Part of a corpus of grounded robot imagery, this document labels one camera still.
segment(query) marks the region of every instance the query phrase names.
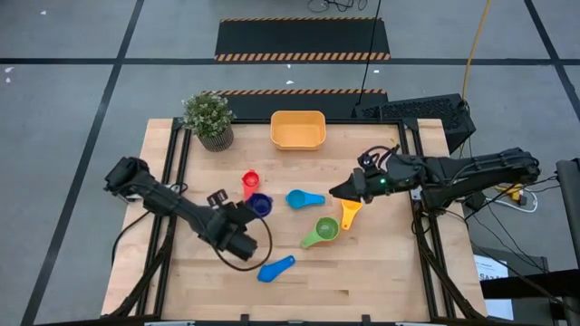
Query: plant pot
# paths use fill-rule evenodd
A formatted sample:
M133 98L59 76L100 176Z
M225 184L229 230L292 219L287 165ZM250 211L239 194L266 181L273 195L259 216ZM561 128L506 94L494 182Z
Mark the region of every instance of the plant pot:
M203 138L198 136L199 141L203 144L207 150L212 152L219 152L222 150L226 150L229 146L234 142L234 131L232 130L232 126L228 125L227 128L216 137L212 138Z

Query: green leaves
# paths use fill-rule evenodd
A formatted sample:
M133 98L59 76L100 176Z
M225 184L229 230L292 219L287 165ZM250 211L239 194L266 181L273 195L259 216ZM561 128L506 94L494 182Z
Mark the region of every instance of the green leaves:
M235 118L227 108L227 99L215 93L195 95L181 103L185 108L183 127L201 138L217 137Z

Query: white paper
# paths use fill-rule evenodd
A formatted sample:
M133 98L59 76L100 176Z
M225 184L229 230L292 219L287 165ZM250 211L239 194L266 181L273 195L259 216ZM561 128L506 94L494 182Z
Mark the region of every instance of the white paper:
M475 266L478 269L479 280L493 280L508 277L508 268L491 258L480 256L475 257ZM486 309L489 316L503 318L509 321L514 320L514 310L509 299L486 299Z

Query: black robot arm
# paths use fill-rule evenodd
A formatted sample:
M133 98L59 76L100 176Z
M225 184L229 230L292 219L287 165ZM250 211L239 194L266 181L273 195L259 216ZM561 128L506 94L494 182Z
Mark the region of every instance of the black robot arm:
M386 152L372 154L376 149ZM532 183L540 174L537 159L521 149L464 159L399 155L397 149L367 150L358 158L361 167L330 194L368 204L376 196L420 189L423 209L431 211L500 183Z
M201 240L220 251L246 261L257 248L256 240L245 234L246 224L258 218L257 214L244 202L225 204L224 190L208 197L209 206L198 206L157 182L147 163L138 158L122 158L105 180L105 190L115 196L139 194L152 213L185 219Z

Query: green measuring cup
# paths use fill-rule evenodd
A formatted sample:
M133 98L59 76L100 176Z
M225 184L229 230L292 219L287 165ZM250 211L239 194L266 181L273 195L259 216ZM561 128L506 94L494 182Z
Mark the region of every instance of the green measuring cup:
M321 217L316 222L316 227L309 233L301 242L303 248L308 248L311 245L322 241L332 241L338 236L340 226L338 222L331 217Z

